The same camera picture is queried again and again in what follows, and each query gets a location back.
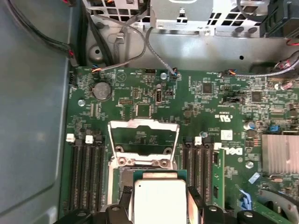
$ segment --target blue connector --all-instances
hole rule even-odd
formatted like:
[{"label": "blue connector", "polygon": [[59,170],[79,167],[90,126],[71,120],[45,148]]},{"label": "blue connector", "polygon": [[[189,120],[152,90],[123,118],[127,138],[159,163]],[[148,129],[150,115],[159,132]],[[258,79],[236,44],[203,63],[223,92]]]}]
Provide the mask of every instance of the blue connector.
[{"label": "blue connector", "polygon": [[270,132],[278,132],[279,131],[279,126],[278,125],[272,125],[269,128]]}]

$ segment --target gray cable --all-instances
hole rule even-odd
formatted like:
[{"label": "gray cable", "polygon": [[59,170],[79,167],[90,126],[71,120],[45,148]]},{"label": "gray cable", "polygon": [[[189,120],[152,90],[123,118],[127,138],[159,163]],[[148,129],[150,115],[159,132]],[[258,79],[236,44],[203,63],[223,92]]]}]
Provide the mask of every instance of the gray cable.
[{"label": "gray cable", "polygon": [[286,69],[283,69],[283,70],[280,70],[280,71],[275,71],[275,72],[266,73],[266,74],[258,74],[258,75],[237,73],[235,76],[236,77],[271,77],[271,76],[278,76],[278,75],[284,74],[284,73],[294,69],[298,64],[299,64],[299,56],[297,57],[297,60],[290,67],[288,67]]},{"label": "gray cable", "polygon": [[172,75],[174,75],[175,72],[172,69],[172,67],[170,67],[169,64],[167,64],[165,61],[163,61],[163,59],[160,57],[160,55],[158,55],[155,52],[155,50],[152,48],[152,46],[150,45],[150,33],[152,30],[153,30],[153,27],[149,28],[149,30],[146,32],[146,35],[145,35],[146,45],[148,46],[149,50],[153,53],[153,55],[164,65],[164,67],[167,70],[169,70]]},{"label": "gray cable", "polygon": [[254,22],[262,22],[267,17],[266,15],[257,16],[257,15],[247,14],[246,12],[244,12],[243,7],[241,6],[241,0],[237,0],[237,7],[240,10],[240,12],[242,13],[242,15],[248,20],[251,20]]},{"label": "gray cable", "polygon": [[98,17],[100,19],[103,19],[103,20],[109,20],[109,21],[115,22],[115,23],[117,23],[117,24],[119,24],[121,26],[124,26],[124,27],[127,27],[129,29],[132,29],[133,31],[135,31],[136,33],[138,33],[140,35],[140,37],[142,38],[142,40],[144,42],[143,50],[142,50],[142,52],[139,55],[137,55],[135,57],[132,57],[132,58],[128,59],[127,61],[123,62],[123,63],[119,63],[119,64],[115,64],[115,65],[111,65],[111,66],[102,68],[102,70],[108,70],[108,69],[114,69],[114,68],[117,68],[117,67],[122,67],[122,66],[124,66],[126,64],[129,64],[132,61],[134,61],[134,60],[136,60],[136,59],[138,59],[138,58],[140,58],[140,57],[142,57],[144,55],[144,53],[146,51],[146,40],[145,40],[143,34],[138,29],[135,29],[134,27],[131,27],[130,25],[128,25],[128,24],[126,24],[124,22],[121,22],[121,21],[118,21],[118,20],[115,20],[115,19],[111,19],[111,18],[103,16],[103,15],[94,15],[94,16],[96,16],[96,17]]},{"label": "gray cable", "polygon": [[[132,25],[133,23],[142,20],[145,16],[147,16],[148,14],[148,10],[146,9],[143,13],[138,13],[134,16],[132,16],[127,22],[126,24],[128,25]],[[125,33],[126,32],[126,27],[122,27],[121,30],[119,31],[120,33]],[[120,39],[116,38],[115,42],[113,44],[113,57],[114,57],[114,61],[116,63],[120,62]]]}]

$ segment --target cable connector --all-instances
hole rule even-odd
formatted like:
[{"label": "cable connector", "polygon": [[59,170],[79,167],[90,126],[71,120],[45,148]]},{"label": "cable connector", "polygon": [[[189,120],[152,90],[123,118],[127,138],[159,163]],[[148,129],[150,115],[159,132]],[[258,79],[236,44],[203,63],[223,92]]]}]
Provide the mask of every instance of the cable connector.
[{"label": "cable connector", "polygon": [[225,71],[221,71],[218,73],[219,78],[224,78],[224,77],[231,77],[236,75],[237,70],[236,69],[227,69]]},{"label": "cable connector", "polygon": [[62,0],[65,4],[67,4],[69,7],[75,7],[77,5],[76,0]]},{"label": "cable connector", "polygon": [[77,57],[76,54],[74,52],[74,50],[72,49],[71,45],[70,45],[70,49],[68,51],[68,58],[70,60],[70,63],[72,65],[72,67],[77,67],[79,66],[79,63],[77,61]]}]

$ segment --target motherboard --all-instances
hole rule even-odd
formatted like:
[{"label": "motherboard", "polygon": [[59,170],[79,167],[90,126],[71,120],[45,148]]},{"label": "motherboard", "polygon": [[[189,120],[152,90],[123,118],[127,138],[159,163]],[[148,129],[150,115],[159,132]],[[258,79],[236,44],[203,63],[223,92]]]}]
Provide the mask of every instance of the motherboard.
[{"label": "motherboard", "polygon": [[206,204],[288,223],[259,198],[267,190],[299,199],[298,94],[297,77],[76,68],[59,216],[99,212],[133,187],[134,172],[165,169],[186,170]]}]

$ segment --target silver metal bracket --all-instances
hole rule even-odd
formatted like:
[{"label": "silver metal bracket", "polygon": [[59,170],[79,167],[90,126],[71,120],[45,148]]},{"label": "silver metal bracket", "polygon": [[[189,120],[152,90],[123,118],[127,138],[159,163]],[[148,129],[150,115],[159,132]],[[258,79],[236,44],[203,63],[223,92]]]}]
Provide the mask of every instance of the silver metal bracket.
[{"label": "silver metal bracket", "polygon": [[[148,156],[140,156],[137,153],[125,153],[125,152],[116,152],[113,135],[112,135],[112,129],[115,128],[137,128],[139,126],[148,126],[153,130],[169,130],[176,132],[176,137],[173,144],[173,149],[171,151],[171,154],[150,154]],[[108,132],[109,137],[111,141],[111,147],[114,158],[118,161],[118,164],[120,166],[125,165],[161,165],[163,168],[168,168],[169,164],[173,162],[174,160],[174,154],[175,149],[178,141],[178,134],[179,134],[179,125],[178,124],[172,124],[172,123],[160,123],[157,120],[153,119],[131,119],[129,121],[116,121],[112,120],[108,123]]]}]

